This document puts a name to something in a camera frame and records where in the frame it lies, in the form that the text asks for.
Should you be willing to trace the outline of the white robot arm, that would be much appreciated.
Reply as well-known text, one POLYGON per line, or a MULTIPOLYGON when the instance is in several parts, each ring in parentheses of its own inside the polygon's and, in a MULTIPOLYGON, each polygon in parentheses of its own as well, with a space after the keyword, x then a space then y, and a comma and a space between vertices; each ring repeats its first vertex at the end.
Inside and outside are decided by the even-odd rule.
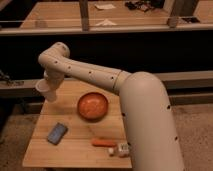
POLYGON ((169 97, 158 77, 79 62, 69 56, 70 50, 62 42, 39 55, 45 72, 36 89, 46 100, 56 99, 65 76, 118 95, 133 171, 185 171, 169 97))

